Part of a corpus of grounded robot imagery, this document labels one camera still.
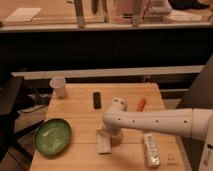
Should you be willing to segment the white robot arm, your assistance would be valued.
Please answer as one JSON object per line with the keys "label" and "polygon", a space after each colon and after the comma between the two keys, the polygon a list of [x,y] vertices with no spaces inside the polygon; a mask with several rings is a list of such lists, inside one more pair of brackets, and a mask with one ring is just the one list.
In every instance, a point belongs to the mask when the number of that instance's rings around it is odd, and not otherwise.
{"label": "white robot arm", "polygon": [[109,134],[116,135],[127,128],[204,141],[198,171],[213,171],[213,109],[127,112],[126,108],[125,100],[114,98],[103,113],[103,128]]}

